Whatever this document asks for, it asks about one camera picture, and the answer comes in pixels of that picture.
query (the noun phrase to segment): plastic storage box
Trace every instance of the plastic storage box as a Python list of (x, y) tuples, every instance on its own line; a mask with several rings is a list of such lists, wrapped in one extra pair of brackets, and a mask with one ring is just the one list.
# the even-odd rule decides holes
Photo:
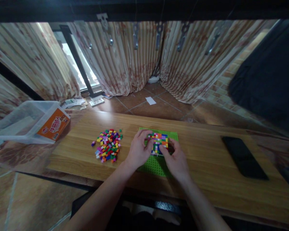
[(57, 101), (26, 101), (0, 121), (0, 140), (53, 144), (69, 120)]

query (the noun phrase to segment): black fabric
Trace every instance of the black fabric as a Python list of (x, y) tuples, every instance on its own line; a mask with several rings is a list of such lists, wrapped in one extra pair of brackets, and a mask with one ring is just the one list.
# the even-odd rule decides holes
[[(72, 218), (75, 213), (81, 208), (81, 206), (89, 199), (94, 192), (87, 192), (82, 195), (72, 204)], [(173, 230), (193, 230), (197, 231), (197, 226), (193, 220), (192, 214), (189, 209), (181, 208), (181, 224), (180, 226), (169, 223), (163, 219), (154, 219), (148, 212), (140, 212), (135, 216), (132, 216), (130, 210), (126, 207), (121, 206), (118, 202), (116, 208), (110, 218), (106, 230), (143, 230), (143, 231), (173, 231)], [(270, 227), (266, 225), (256, 224), (249, 221), (238, 220), (230, 217), (223, 217), (225, 222), (229, 225), (232, 231), (285, 231), (284, 229)]]
[(289, 20), (280, 20), (229, 84), (243, 108), (289, 132)]

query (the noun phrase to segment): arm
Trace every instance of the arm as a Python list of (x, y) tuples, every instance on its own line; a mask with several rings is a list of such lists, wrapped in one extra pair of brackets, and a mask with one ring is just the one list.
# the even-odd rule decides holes
[(160, 145), (160, 150), (165, 157), (171, 174), (184, 190), (198, 229), (204, 231), (231, 230), (191, 178), (186, 157), (181, 150), (179, 142), (171, 138), (169, 140), (172, 142), (175, 152), (170, 155), (162, 145)]
[(150, 130), (138, 131), (126, 160), (83, 204), (67, 223), (64, 231), (82, 230), (91, 224), (94, 225), (94, 230), (105, 230), (128, 179), (150, 156), (153, 140), (150, 140), (146, 147), (144, 146), (144, 140), (150, 133), (152, 133)]

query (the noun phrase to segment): orange label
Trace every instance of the orange label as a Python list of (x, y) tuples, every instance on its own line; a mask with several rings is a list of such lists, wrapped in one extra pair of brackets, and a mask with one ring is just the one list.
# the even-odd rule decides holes
[(70, 119), (57, 108), (37, 134), (56, 141), (69, 120)]

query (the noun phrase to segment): clear plastic container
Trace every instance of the clear plastic container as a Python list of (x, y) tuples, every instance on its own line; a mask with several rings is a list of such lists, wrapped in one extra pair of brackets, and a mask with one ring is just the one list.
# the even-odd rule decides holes
[(23, 102), (0, 121), (0, 140), (17, 141), (25, 144), (55, 143), (55, 140), (39, 135), (37, 132), (57, 109), (61, 110), (69, 121), (70, 116), (57, 101)]

